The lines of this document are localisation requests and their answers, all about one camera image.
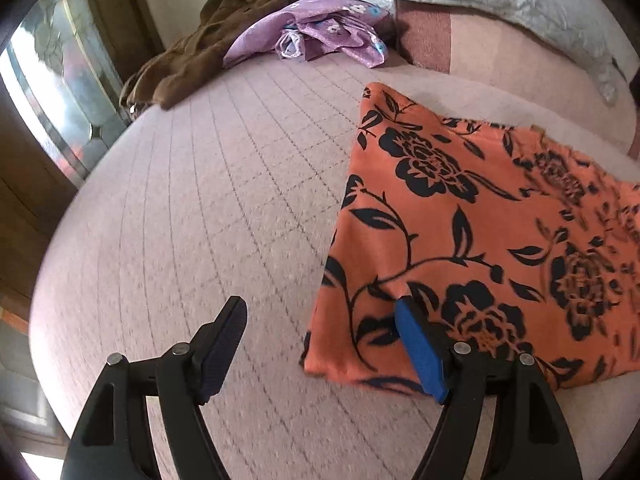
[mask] brown towel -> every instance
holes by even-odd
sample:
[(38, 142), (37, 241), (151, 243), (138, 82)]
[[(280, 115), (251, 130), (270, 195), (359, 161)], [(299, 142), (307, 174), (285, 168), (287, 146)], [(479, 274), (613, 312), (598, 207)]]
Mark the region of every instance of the brown towel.
[(198, 29), (129, 77), (120, 93), (120, 105), (173, 107), (222, 70), (226, 51), (242, 32), (295, 1), (207, 0)]

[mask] grid pattern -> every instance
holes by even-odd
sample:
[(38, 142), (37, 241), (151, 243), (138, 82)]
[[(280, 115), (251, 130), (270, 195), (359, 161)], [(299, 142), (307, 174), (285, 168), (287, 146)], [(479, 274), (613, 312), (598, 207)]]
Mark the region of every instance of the grid pattern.
[[(60, 224), (33, 303), (36, 370), (67, 431), (106, 355), (160, 355), (237, 294), (248, 327), (223, 393), (203, 409), (231, 477), (411, 477), (440, 414), (432, 399), (329, 384), (298, 367), (364, 83), (377, 78), (440, 113), (458, 102), (466, 116), (535, 117), (569, 138), (588, 132), (495, 89), (395, 63), (371, 71), (339, 54), (310, 63), (261, 56), (129, 129)], [(437, 88), (437, 101), (427, 88)], [(618, 173), (638, 176), (628, 164)], [(480, 476), (492, 413), (487, 401), (467, 480)], [(610, 414), (593, 416), (601, 430), (610, 425)], [(627, 406), (616, 427), (625, 419), (630, 432), (638, 416)], [(150, 418), (163, 477), (176, 478), (156, 402)], [(583, 466), (606, 468), (624, 431), (597, 443), (579, 435)]]

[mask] black flower pattern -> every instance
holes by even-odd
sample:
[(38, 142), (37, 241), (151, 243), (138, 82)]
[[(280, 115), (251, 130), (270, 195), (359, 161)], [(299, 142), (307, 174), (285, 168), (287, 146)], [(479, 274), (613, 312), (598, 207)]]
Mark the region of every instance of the black flower pattern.
[(620, 223), (625, 233), (633, 242), (640, 246), (640, 231), (636, 225), (636, 215), (638, 214), (638, 205), (625, 206), (620, 209)]
[(355, 200), (359, 191), (364, 189), (364, 182), (356, 174), (350, 174), (347, 179), (347, 187), (344, 190), (344, 200), (340, 209), (350, 206)]
[(387, 128), (380, 137), (380, 148), (400, 158), (396, 175), (418, 196), (432, 196), (447, 190), (458, 198), (474, 203), (478, 188), (460, 170), (455, 158), (443, 152), (415, 132)]
[(478, 351), (504, 359), (513, 359), (520, 352), (533, 352), (530, 343), (523, 340), (526, 329), (519, 307), (495, 304), (494, 295), (478, 280), (449, 285), (440, 313), (451, 325), (451, 336), (468, 342)]
[(580, 200), (584, 196), (584, 187), (580, 180), (571, 174), (562, 155), (548, 150), (543, 153), (536, 153), (536, 165), (542, 177), (550, 185), (562, 192), (564, 198), (575, 206), (580, 205)]
[(440, 124), (450, 128), (457, 134), (469, 135), (476, 133), (484, 124), (482, 121), (462, 119), (459, 117), (443, 117)]
[(576, 341), (590, 336), (594, 320), (611, 308), (598, 262), (570, 242), (564, 255), (551, 262), (550, 292), (566, 310), (566, 322)]

